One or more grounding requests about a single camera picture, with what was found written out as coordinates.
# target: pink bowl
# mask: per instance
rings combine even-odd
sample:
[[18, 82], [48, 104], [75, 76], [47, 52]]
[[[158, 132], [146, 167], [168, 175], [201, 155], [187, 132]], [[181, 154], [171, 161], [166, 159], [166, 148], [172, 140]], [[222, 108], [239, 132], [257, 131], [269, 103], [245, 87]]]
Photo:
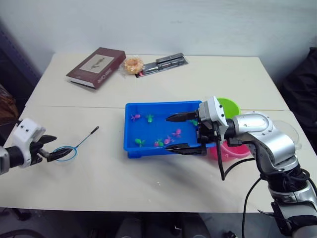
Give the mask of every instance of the pink bowl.
[[[227, 141], [224, 141], [221, 147], [222, 161], [230, 161], [233, 159], [242, 159], [250, 154], [250, 150], [246, 145], [240, 145], [235, 147], [229, 147]], [[218, 160], [216, 146], [210, 148], [210, 158]]]

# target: book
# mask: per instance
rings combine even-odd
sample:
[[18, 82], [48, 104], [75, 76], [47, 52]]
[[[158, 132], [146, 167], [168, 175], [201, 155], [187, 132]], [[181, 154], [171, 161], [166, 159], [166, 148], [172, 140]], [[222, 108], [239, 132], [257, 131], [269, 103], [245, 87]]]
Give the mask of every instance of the book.
[[125, 60], [125, 52], [98, 48], [66, 76], [71, 82], [99, 88]]

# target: blue net ring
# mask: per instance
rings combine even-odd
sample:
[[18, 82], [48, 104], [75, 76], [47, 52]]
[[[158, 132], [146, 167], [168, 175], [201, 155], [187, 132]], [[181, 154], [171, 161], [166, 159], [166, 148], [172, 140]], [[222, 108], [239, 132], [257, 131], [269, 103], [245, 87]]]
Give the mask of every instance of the blue net ring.
[[73, 147], [73, 146], [70, 146], [70, 145], [64, 145], [64, 146], [58, 147], [58, 148], [55, 149], [53, 152], [55, 152], [55, 151], [57, 151], [57, 150], [59, 150], [59, 149], [61, 149], [61, 148], [71, 148], [71, 149], [75, 150], [75, 154], [74, 154], [71, 158], [69, 158], [69, 159], [66, 159], [66, 160], [58, 159], [58, 160], [56, 160], [56, 161], [58, 161], [58, 162], [66, 162], [66, 161], [70, 161], [70, 160], [72, 160], [72, 159], [74, 159], [74, 158], [76, 157], [76, 155], [77, 155], [77, 149], [76, 149], [75, 147]]

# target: green bowl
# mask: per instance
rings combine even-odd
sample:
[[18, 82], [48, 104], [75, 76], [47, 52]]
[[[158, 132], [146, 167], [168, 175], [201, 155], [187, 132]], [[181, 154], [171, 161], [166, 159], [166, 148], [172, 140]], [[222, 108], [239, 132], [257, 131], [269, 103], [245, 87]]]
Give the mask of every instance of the green bowl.
[[227, 98], [217, 98], [219, 103], [223, 106], [224, 115], [226, 118], [232, 119], [234, 116], [240, 114], [240, 109], [237, 104]]

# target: table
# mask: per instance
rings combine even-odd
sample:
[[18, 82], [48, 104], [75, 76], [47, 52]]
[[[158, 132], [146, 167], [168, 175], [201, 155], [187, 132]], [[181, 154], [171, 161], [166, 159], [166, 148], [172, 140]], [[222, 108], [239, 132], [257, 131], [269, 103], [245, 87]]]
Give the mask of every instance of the table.
[[[89, 54], [57, 53], [27, 105], [124, 108], [132, 102], [205, 101], [226, 97], [245, 110], [288, 110], [258, 57], [186, 56], [189, 64], [136, 78], [115, 72], [98, 90], [66, 74]], [[162, 56], [141, 56], [145, 63]]]
[[[297, 130], [302, 144], [297, 156], [316, 181], [316, 155], [294, 115], [290, 111], [265, 113]], [[78, 156], [69, 164], [42, 162], [2, 175], [1, 207], [242, 212], [246, 193], [259, 177], [254, 162], [237, 166], [221, 181], [217, 163], [207, 157], [175, 154], [128, 159], [122, 148], [124, 109], [28, 105], [21, 118], [26, 117], [58, 137], [45, 146], [51, 151], [61, 145], [76, 145], [97, 125], [100, 129], [79, 147]], [[232, 163], [225, 163], [225, 169]], [[271, 211], [271, 201], [267, 183], [261, 181], [249, 198], [247, 211]]]

